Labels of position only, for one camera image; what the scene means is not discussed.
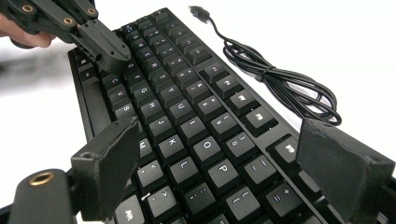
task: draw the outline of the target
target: hand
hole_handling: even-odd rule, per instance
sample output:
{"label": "hand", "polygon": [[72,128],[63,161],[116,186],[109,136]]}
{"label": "hand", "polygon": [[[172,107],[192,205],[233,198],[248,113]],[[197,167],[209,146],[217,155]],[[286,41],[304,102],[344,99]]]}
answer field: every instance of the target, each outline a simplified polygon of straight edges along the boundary
{"label": "hand", "polygon": [[31,47],[47,48],[55,35],[39,33],[29,35],[24,32],[14,21],[9,21],[3,14],[0,14],[0,37],[9,36],[11,39],[23,45]]}

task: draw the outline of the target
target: spacebar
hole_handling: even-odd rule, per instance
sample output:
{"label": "spacebar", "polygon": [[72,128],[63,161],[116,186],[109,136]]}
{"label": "spacebar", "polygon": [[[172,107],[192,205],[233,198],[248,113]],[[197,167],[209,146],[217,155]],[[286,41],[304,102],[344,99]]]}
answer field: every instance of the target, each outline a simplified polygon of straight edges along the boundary
{"label": "spacebar", "polygon": [[111,123],[111,119],[108,115],[106,103],[100,90],[99,81],[83,85],[82,89],[88,115],[90,116],[93,136],[96,136]]}

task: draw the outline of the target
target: cable plug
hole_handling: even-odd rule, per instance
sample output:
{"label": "cable plug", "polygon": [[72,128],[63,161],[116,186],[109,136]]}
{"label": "cable plug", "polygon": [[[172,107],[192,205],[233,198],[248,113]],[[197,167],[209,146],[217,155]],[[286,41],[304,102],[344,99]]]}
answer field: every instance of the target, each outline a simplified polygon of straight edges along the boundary
{"label": "cable plug", "polygon": [[189,7],[190,13],[196,18],[198,18],[200,21],[206,23],[209,20],[209,12],[204,10],[202,7]]}

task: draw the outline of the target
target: white background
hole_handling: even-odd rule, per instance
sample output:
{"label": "white background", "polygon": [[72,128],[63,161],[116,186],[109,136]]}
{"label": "white background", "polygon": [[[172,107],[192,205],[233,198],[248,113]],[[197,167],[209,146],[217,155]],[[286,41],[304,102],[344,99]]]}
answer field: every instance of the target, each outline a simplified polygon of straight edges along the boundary
{"label": "white background", "polygon": [[[308,75],[337,96],[339,128],[396,161],[394,1],[121,1],[98,0],[99,19],[110,29],[169,7],[224,60],[222,40],[188,6],[211,13],[220,32],[258,50],[277,68]],[[85,134],[66,52],[24,50],[0,38],[0,207],[12,203],[26,176],[70,168]],[[300,120],[262,84],[257,88],[293,127]]]}

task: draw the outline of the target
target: mechanical keyboard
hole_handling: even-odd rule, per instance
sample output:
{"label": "mechanical keyboard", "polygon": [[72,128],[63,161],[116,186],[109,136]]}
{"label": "mechanical keyboard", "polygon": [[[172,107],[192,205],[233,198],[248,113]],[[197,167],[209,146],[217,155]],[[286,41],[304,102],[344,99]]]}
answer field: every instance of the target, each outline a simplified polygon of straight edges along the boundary
{"label": "mechanical keyboard", "polygon": [[342,223],[299,167],[299,134],[169,9],[114,31],[120,76],[68,52],[87,140],[139,117],[140,160],[108,223]]}

